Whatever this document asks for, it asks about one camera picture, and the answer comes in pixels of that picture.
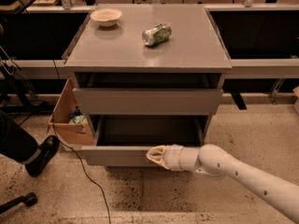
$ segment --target robotic arm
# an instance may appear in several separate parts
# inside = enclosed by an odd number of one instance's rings
[[[228,175],[281,214],[299,223],[298,186],[247,165],[220,147],[158,146],[149,150],[147,158],[171,171],[190,171],[214,177]]]

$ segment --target chair leg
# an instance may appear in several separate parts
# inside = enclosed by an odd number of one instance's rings
[[[25,196],[21,196],[19,198],[16,198],[14,200],[11,200],[7,203],[4,203],[0,205],[0,214],[6,212],[10,208],[18,205],[19,203],[25,203],[26,206],[32,206],[37,203],[37,197],[36,194],[33,192],[29,192]]]

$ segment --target concrete floor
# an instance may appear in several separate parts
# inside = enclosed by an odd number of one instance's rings
[[[299,185],[299,115],[291,102],[270,105],[245,99],[240,111],[223,99],[211,121],[206,143],[236,158]],[[26,116],[15,118],[20,123]],[[49,116],[32,116],[22,127],[39,143]],[[38,203],[24,204],[0,215],[0,223],[108,223],[101,190],[83,173],[77,156],[60,148],[37,178],[24,167],[0,157],[0,203],[35,192]],[[159,170],[106,171],[86,165],[87,173],[106,194],[111,223],[291,223],[233,179],[213,180],[192,173]]]

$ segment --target foot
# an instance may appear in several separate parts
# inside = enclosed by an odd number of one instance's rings
[[[59,139],[54,135],[45,139],[44,143],[38,147],[41,151],[38,157],[29,164],[25,165],[25,168],[30,176],[36,177],[43,172],[47,163],[57,153],[59,143]]]

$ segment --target gray cabinet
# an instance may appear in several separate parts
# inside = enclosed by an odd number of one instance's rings
[[[89,164],[152,166],[157,145],[200,146],[216,113],[231,65],[201,5],[102,5],[122,16],[111,28],[90,20],[65,68],[96,146]],[[144,46],[145,29],[168,23],[170,39]]]

